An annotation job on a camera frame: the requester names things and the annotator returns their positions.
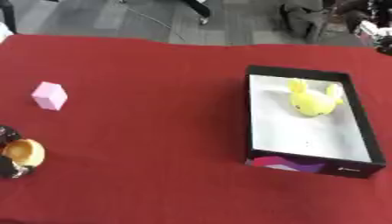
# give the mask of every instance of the stuffed duck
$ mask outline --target stuffed duck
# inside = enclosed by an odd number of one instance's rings
[[[323,94],[308,89],[305,80],[291,79],[289,89],[291,105],[306,116],[328,115],[338,104],[343,103],[343,88],[338,84],[331,84]]]

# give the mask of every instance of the black box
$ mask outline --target black box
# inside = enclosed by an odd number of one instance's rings
[[[291,78],[305,79],[308,89],[340,83],[344,102],[329,115],[306,117],[290,104]],[[385,167],[348,74],[249,66],[246,79],[248,165],[352,178],[368,178]]]

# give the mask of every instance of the pink cube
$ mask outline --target pink cube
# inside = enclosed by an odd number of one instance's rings
[[[42,109],[51,110],[60,110],[68,98],[60,84],[46,81],[41,82],[31,96]]]

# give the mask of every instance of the gray floor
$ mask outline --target gray floor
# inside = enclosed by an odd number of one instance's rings
[[[200,26],[198,15],[179,0],[11,0],[23,34],[80,35],[151,39],[191,45],[240,46],[301,44],[277,29],[272,16],[278,0],[207,0],[210,23]],[[321,45],[357,46],[352,35],[325,35]]]

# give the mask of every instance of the red tablecloth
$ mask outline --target red tablecloth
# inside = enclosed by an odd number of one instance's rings
[[[15,36],[0,45],[1,123],[46,161],[0,181],[0,218],[44,224],[392,223],[392,168],[371,179],[249,167],[249,64],[348,72],[391,159],[392,58],[312,45],[185,46]],[[60,112],[31,99],[63,85]]]

